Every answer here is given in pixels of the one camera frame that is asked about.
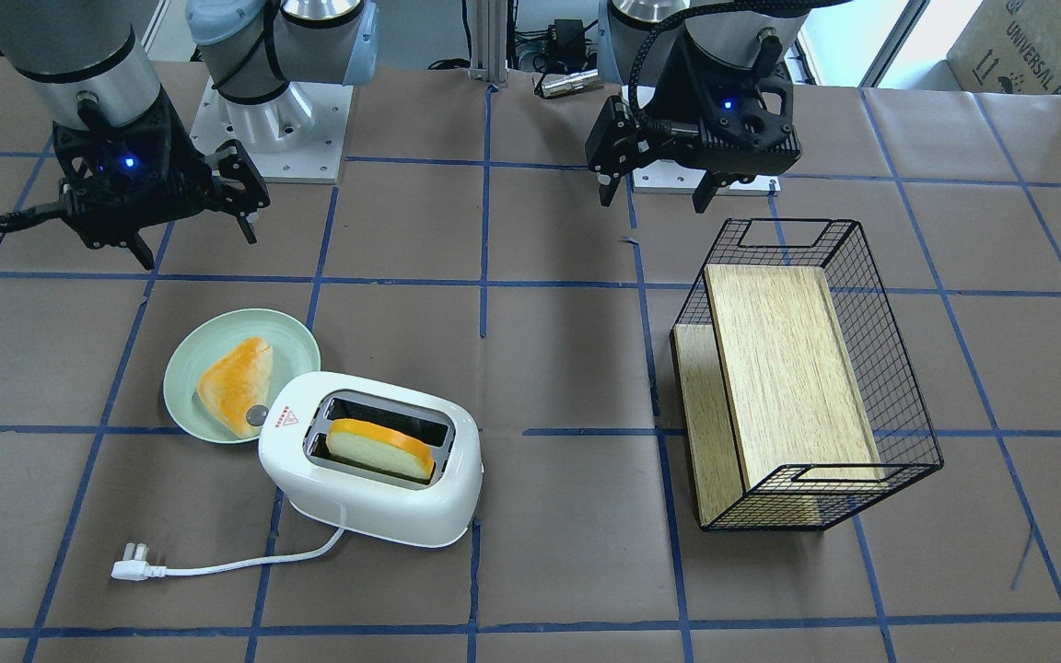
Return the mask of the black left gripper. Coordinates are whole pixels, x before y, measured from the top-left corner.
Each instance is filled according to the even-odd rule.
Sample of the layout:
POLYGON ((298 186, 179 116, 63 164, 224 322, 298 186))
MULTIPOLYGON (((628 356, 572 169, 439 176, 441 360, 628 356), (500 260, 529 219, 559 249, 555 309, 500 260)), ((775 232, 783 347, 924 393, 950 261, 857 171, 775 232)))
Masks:
POLYGON ((694 188, 694 212, 703 214, 732 180, 782 175, 800 159, 792 83, 777 72, 783 43, 761 35, 758 45, 751 66, 737 67, 681 35, 649 102, 641 100, 640 87, 605 101, 585 143, 601 206, 612 204, 631 169, 665 159, 706 171, 694 188))

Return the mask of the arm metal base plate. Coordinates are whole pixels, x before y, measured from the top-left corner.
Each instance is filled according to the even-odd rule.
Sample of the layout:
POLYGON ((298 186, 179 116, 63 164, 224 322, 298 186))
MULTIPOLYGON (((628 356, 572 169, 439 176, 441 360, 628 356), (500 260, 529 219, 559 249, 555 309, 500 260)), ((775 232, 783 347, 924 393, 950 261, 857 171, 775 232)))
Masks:
MULTIPOLYGON (((634 169, 633 186, 638 192, 657 194, 694 193, 696 185, 705 177, 703 169, 690 169, 673 162, 673 160, 657 160, 647 167, 634 169)), ((778 176, 758 175, 751 184, 731 184, 718 189, 716 196, 751 196, 761 197, 779 194, 782 184, 778 176)))
POLYGON ((208 88, 190 136, 204 154, 239 139, 268 184, 340 180, 354 87, 295 81, 281 97, 240 105, 208 88))

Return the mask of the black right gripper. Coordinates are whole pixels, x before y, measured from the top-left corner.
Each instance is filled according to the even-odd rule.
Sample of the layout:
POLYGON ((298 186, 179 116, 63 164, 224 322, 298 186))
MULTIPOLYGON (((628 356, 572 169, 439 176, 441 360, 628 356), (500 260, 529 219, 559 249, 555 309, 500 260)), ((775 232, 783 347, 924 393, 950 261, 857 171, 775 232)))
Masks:
POLYGON ((77 112, 89 120, 86 130, 52 125, 64 175, 58 200, 0 215, 0 232, 62 219, 86 248, 131 249, 145 271, 155 269, 156 259, 140 229, 203 210, 232 215, 247 243, 257 243, 254 224, 269 193, 239 140, 203 155, 166 91, 122 127, 107 125, 95 101, 80 101, 77 112))

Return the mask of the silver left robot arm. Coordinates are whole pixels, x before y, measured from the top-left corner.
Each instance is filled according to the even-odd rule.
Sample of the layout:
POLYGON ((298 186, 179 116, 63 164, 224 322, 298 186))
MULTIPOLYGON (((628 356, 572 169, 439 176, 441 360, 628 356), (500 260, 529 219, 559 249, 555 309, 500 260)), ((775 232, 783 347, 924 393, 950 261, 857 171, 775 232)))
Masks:
POLYGON ((699 169, 703 213, 721 189, 800 159, 792 81, 779 67, 818 1, 606 1, 598 72, 609 95, 585 143, 608 206, 636 169, 699 169))

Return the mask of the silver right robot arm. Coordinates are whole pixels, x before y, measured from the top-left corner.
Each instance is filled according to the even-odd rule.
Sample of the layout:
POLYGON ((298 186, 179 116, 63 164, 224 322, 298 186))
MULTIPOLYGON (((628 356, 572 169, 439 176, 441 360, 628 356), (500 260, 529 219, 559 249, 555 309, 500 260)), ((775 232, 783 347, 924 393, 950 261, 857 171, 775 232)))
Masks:
POLYGON ((59 219, 86 248, 126 249, 145 269, 145 227, 231 215, 256 243, 269 205, 262 157, 311 143, 306 84, 358 87, 378 62, 372 1, 190 1, 191 38, 230 134, 195 146, 131 22, 110 1, 0 1, 0 50, 53 118, 58 200, 0 215, 0 234, 59 219))

